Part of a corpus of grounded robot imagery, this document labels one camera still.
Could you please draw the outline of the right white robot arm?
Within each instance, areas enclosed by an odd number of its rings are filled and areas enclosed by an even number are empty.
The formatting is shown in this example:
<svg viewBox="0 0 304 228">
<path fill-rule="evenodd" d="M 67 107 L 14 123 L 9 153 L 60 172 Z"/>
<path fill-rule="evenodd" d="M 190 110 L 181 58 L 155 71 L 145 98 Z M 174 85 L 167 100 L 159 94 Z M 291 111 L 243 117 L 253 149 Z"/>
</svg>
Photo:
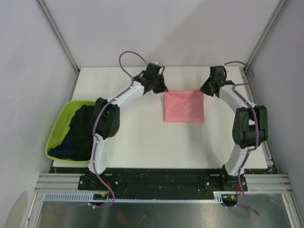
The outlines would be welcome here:
<svg viewBox="0 0 304 228">
<path fill-rule="evenodd" d="M 223 165 L 225 175 L 219 178 L 223 190 L 231 190 L 236 185 L 235 177 L 244 173 L 244 166 L 261 143 L 268 138 L 267 108 L 246 99 L 237 85 L 227 80 L 224 66 L 211 66 L 209 77 L 200 91 L 208 96 L 216 96 L 234 112 L 232 138 L 235 143 L 228 161 Z"/>
</svg>

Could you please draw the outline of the pink t shirt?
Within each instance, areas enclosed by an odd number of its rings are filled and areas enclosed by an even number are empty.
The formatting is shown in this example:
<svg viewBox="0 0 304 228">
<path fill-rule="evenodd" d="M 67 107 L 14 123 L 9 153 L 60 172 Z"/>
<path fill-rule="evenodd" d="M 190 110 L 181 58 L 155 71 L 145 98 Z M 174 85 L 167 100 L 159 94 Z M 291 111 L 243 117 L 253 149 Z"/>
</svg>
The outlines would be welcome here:
<svg viewBox="0 0 304 228">
<path fill-rule="evenodd" d="M 169 90 L 164 95 L 164 122 L 203 124 L 204 94 L 200 90 Z"/>
</svg>

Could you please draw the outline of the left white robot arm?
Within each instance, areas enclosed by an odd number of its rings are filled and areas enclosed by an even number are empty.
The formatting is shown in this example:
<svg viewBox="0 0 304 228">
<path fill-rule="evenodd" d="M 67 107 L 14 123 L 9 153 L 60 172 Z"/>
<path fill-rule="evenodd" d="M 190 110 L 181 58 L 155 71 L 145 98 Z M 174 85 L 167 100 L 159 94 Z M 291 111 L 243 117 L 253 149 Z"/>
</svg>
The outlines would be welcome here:
<svg viewBox="0 0 304 228">
<path fill-rule="evenodd" d="M 111 140 L 120 128 L 121 111 L 149 91 L 155 94 L 167 92 L 164 70 L 165 67 L 158 63 L 148 63 L 146 69 L 131 77 L 130 84 L 118 94 L 96 100 L 91 118 L 93 146 L 88 171 L 85 174 L 88 184 L 93 189 L 99 190 L 105 184 L 105 178 L 101 174 L 106 169 Z"/>
</svg>

